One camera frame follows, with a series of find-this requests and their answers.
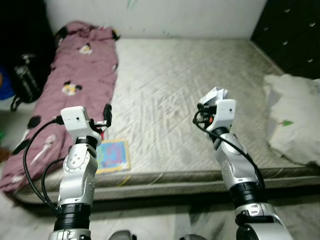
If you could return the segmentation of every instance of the black backpack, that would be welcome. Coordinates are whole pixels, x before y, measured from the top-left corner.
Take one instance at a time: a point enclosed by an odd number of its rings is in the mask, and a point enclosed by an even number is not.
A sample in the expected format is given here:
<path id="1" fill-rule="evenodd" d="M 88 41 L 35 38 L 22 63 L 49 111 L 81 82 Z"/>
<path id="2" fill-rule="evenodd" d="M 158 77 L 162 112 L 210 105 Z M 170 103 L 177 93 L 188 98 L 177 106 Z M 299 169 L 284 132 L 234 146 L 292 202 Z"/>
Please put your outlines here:
<path id="1" fill-rule="evenodd" d="M 40 97 L 55 56 L 55 40 L 43 0 L 4 1 L 1 10 L 0 65 L 16 94 L 10 107 L 15 112 L 20 103 Z"/>

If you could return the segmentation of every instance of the blue object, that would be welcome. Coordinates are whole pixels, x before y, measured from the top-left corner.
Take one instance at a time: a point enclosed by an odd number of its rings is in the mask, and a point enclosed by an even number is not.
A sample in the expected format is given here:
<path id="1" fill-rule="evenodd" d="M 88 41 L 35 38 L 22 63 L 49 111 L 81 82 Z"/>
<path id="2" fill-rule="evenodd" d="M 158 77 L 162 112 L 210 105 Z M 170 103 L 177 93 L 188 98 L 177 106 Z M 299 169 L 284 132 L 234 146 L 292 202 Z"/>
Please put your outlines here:
<path id="1" fill-rule="evenodd" d="M 0 74 L 2 74 L 2 85 L 0 86 L 0 100 L 8 99 L 15 95 L 15 91 L 11 86 L 9 75 L 3 66 L 0 66 Z"/>

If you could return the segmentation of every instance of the black cabinet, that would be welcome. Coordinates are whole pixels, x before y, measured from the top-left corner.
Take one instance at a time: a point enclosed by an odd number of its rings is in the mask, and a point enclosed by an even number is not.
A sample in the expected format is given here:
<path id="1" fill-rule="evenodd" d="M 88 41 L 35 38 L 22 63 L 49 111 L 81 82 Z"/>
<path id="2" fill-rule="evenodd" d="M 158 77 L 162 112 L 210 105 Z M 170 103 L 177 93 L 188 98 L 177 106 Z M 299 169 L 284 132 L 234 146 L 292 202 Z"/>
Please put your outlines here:
<path id="1" fill-rule="evenodd" d="M 320 0 L 269 0 L 251 40 L 285 72 L 320 78 Z"/>

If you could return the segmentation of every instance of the white wall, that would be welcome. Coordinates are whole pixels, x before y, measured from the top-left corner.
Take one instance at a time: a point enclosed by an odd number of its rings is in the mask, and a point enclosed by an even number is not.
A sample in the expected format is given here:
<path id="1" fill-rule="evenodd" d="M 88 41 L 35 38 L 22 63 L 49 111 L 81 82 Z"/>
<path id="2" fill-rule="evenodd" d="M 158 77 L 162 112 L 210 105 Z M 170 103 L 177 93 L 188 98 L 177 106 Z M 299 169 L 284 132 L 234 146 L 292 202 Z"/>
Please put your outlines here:
<path id="1" fill-rule="evenodd" d="M 123 37 L 249 38 L 267 0 L 46 0 L 54 32 L 82 20 Z"/>

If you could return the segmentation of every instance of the mattress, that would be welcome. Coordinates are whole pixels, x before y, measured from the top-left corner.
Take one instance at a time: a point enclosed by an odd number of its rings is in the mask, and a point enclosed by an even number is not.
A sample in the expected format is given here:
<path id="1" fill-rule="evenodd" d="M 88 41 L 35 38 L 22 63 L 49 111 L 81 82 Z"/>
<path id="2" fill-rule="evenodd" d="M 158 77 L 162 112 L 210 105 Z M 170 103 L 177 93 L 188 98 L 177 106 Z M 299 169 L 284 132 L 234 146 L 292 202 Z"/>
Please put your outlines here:
<path id="1" fill-rule="evenodd" d="M 212 141 L 192 123 L 199 99 L 215 86 L 237 101 L 231 131 L 267 188 L 320 184 L 318 167 L 269 149 L 263 77 L 281 72 L 250 41 L 121 39 L 116 50 L 118 78 L 106 135 L 128 141 L 131 169 L 97 174 L 95 200 L 226 191 Z M 60 169 L 46 179 L 53 201 L 62 176 Z M 40 203 L 29 185 L 14 197 Z"/>

